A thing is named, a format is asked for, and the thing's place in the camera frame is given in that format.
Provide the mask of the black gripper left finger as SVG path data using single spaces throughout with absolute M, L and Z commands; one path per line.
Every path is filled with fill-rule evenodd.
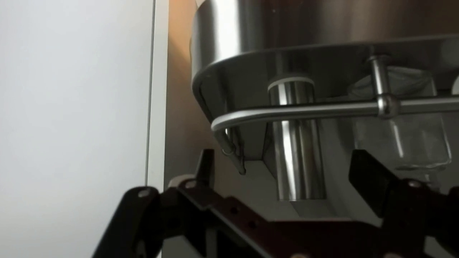
M 203 210 L 181 186 L 160 192 L 135 186 L 125 192 L 92 258 L 157 258 L 164 240 L 184 236 L 203 256 L 207 255 Z

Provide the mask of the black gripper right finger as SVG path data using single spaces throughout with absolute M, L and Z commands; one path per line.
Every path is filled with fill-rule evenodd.
M 353 150 L 349 180 L 382 219 L 376 242 L 381 258 L 428 258 L 428 236 L 459 256 L 458 186 L 441 193 L 419 179 L 401 179 L 365 149 Z

